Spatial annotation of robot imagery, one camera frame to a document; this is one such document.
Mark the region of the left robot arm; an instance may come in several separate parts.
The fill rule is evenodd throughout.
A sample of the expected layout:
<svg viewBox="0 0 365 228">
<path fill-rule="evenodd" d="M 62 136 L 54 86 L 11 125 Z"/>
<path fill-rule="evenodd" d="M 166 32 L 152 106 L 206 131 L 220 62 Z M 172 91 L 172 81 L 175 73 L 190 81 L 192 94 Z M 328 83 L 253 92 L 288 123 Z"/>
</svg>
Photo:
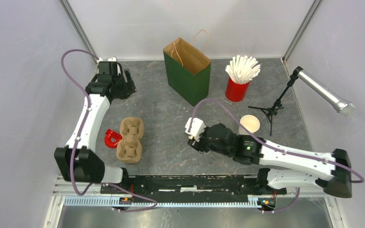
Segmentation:
<svg viewBox="0 0 365 228">
<path fill-rule="evenodd" d="M 96 154 L 96 139 L 103 117 L 114 99 L 126 99 L 136 92 L 128 69 L 123 69 L 115 57 L 98 62 L 98 73 L 85 87 L 89 95 L 72 136 L 65 147 L 57 147 L 54 158 L 66 181 L 70 181 L 70 163 L 76 138 L 74 179 L 76 182 L 112 183 L 118 193 L 130 189 L 130 180 L 123 176 L 124 168 L 106 165 Z"/>
</svg>

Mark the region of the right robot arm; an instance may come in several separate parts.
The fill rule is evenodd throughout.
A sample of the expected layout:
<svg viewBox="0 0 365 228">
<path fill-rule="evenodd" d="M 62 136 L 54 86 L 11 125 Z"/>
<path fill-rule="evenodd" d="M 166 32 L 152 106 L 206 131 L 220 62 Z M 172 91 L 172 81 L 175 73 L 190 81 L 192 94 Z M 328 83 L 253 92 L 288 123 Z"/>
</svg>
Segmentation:
<svg viewBox="0 0 365 228">
<path fill-rule="evenodd" d="M 258 192 L 284 188 L 316 188 L 338 197 L 352 197 L 351 162 L 347 151 L 309 152 L 263 138 L 235 134 L 219 123 L 208 127 L 198 118 L 185 125 L 188 144 L 199 152 L 216 152 L 243 165 L 262 165 L 255 186 Z"/>
</svg>

